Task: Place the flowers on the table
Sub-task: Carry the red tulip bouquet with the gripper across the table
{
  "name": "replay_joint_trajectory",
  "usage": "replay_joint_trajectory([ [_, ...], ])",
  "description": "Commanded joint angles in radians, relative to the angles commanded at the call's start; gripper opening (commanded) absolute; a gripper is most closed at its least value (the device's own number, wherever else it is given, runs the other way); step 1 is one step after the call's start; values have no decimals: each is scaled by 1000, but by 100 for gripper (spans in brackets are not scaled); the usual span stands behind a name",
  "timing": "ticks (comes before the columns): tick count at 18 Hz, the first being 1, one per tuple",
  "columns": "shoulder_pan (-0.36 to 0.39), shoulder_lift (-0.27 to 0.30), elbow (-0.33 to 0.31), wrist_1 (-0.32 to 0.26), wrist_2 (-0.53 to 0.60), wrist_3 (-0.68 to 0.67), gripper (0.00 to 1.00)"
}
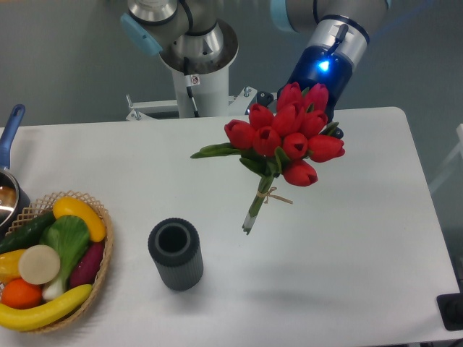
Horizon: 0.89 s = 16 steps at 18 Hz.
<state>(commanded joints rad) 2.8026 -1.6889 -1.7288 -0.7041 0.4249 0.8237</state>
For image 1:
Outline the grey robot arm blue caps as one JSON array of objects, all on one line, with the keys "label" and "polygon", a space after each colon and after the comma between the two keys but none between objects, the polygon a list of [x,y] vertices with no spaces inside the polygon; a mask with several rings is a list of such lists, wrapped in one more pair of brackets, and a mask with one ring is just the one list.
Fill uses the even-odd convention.
[{"label": "grey robot arm blue caps", "polygon": [[[326,113],[333,116],[390,6],[389,1],[272,1],[275,26],[312,34],[289,82],[301,88],[324,84]],[[252,103],[268,106],[276,99],[252,88],[230,96],[229,67],[239,46],[213,1],[129,1],[127,7],[121,26],[142,52],[160,56],[170,69],[182,118],[244,115]]]}]

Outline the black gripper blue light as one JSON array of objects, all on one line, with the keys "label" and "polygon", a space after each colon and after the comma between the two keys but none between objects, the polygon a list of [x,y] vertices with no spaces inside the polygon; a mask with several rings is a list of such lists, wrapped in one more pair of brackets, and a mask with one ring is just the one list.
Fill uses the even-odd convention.
[{"label": "black gripper blue light", "polygon": [[[317,83],[324,84],[328,89],[326,113],[328,120],[334,117],[335,106],[350,80],[353,67],[348,59],[333,53],[327,55],[327,50],[320,46],[306,48],[297,62],[287,84],[298,82],[300,89],[313,87]],[[266,108],[276,108],[277,93],[259,90],[256,103]],[[339,128],[339,122],[334,122],[331,136],[341,140],[344,132]]]}]

